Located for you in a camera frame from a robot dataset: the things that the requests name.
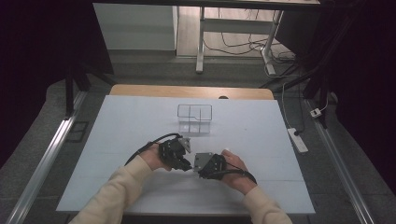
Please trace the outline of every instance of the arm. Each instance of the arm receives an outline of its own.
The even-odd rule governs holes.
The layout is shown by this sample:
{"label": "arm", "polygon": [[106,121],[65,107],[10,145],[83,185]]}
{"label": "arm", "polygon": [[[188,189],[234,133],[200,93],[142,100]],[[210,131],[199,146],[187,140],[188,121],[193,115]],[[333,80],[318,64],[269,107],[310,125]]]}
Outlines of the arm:
{"label": "arm", "polygon": [[[228,150],[223,150],[221,154],[225,160],[243,170],[248,170],[244,162]],[[227,166],[227,169],[235,169],[231,165]],[[248,177],[231,174],[225,175],[222,180],[225,184],[233,189],[236,189],[245,195],[243,201],[245,207],[250,213],[251,220],[254,224],[259,223],[291,223],[290,218],[286,213],[279,207],[279,205],[265,194],[260,187],[251,181]]]}
{"label": "arm", "polygon": [[160,161],[155,144],[119,168],[70,223],[121,223],[124,209],[140,196],[144,180],[159,168],[171,170]]}

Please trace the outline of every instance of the power strip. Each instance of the power strip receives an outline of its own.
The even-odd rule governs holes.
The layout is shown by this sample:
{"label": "power strip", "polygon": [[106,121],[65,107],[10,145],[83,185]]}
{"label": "power strip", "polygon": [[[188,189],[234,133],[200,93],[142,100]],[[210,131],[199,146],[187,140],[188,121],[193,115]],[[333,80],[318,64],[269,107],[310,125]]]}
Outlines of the power strip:
{"label": "power strip", "polygon": [[308,152],[308,148],[305,146],[303,139],[300,137],[300,135],[295,135],[294,134],[295,132],[296,132],[296,129],[294,129],[294,128],[288,129],[289,136],[290,136],[293,144],[297,147],[298,152],[300,152],[300,153]]}

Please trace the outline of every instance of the gray carpet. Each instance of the gray carpet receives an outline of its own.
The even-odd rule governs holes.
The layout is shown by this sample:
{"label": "gray carpet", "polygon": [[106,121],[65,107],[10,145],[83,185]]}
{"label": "gray carpet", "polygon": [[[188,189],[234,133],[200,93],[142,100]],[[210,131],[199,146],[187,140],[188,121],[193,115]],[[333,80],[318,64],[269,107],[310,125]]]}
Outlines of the gray carpet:
{"label": "gray carpet", "polygon": [[[205,71],[200,76],[195,74],[195,63],[190,59],[180,59],[175,62],[173,59],[161,58],[159,60],[152,57],[143,62],[138,60],[124,62],[120,55],[113,55],[113,63],[116,75],[109,77],[119,83],[258,88],[269,79],[264,74],[262,62],[255,60],[208,59],[205,63]],[[287,65],[283,64],[277,66],[276,70],[281,72],[286,67]],[[55,208],[73,173],[101,103],[110,91],[110,87],[102,80],[94,76],[89,76],[89,78],[92,87],[82,105],[81,113],[71,133],[67,136],[24,223],[66,223],[73,217],[73,215],[55,212]],[[281,80],[270,87],[280,87],[284,81]],[[296,156],[317,213],[312,216],[292,216],[291,218],[294,223],[360,223],[337,173],[332,168],[332,162],[318,136],[313,120],[309,118],[304,105],[303,110],[300,109],[297,94],[297,87],[285,92],[285,108],[290,126],[298,130],[305,126],[302,138],[310,151],[305,155],[296,153]],[[280,94],[276,94],[276,99],[281,104]],[[338,123],[334,115],[335,108],[336,104],[331,101],[327,110],[329,130],[369,204],[375,220],[377,223],[395,223],[394,195],[356,142]],[[64,84],[60,82],[49,88],[47,102],[40,115],[7,164],[0,170],[0,223],[6,222],[59,127],[63,115]],[[160,221],[162,223],[248,223],[249,218],[125,217],[123,223],[158,223]]]}

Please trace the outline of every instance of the beige sleeve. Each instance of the beige sleeve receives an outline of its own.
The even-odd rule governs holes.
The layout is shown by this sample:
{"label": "beige sleeve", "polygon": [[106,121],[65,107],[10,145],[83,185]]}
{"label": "beige sleeve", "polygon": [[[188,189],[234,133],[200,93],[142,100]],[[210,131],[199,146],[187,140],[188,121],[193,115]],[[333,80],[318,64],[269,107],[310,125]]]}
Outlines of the beige sleeve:
{"label": "beige sleeve", "polygon": [[279,205],[265,194],[259,186],[252,189],[243,201],[250,213],[253,224],[259,223],[291,223],[290,218]]}
{"label": "beige sleeve", "polygon": [[136,156],[119,168],[70,223],[121,223],[124,209],[142,192],[143,181],[152,173]]}

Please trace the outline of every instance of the person's left hand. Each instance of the person's left hand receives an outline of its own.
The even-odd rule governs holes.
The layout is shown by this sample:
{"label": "person's left hand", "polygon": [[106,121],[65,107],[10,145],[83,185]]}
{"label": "person's left hand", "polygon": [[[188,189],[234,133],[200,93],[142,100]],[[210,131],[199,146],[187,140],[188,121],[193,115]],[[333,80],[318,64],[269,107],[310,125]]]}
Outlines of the person's left hand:
{"label": "person's left hand", "polygon": [[163,168],[167,171],[172,170],[171,167],[163,164],[163,162],[161,161],[160,155],[158,152],[158,144],[157,143],[155,143],[154,145],[149,147],[147,150],[140,153],[139,156],[148,164],[149,168],[151,168],[152,171],[157,170],[159,168]]}

